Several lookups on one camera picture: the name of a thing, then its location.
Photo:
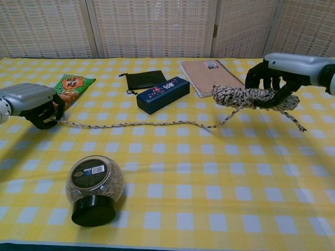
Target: label on notebook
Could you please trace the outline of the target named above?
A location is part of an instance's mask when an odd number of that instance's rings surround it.
[[[205,65],[209,68],[209,69],[216,69],[219,68],[214,61],[205,61]]]

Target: black pouch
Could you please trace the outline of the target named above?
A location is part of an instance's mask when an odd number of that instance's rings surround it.
[[[119,77],[124,75],[127,78],[128,94],[137,94],[134,90],[151,88],[166,81],[162,71],[141,72],[134,74],[124,73],[119,75]]]

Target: jar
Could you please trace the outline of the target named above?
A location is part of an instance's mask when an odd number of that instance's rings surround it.
[[[112,159],[92,155],[75,163],[66,183],[66,196],[73,205],[72,221],[81,226],[99,226],[113,220],[124,179]]]

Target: barcode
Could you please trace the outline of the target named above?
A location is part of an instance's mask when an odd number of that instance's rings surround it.
[[[92,167],[92,174],[98,174],[98,173],[102,173],[104,171],[105,171],[105,166],[104,165]]]

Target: black jar lid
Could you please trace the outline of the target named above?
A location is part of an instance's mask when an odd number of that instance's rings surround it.
[[[73,205],[72,221],[80,226],[101,226],[115,217],[114,200],[108,196],[92,195]]]

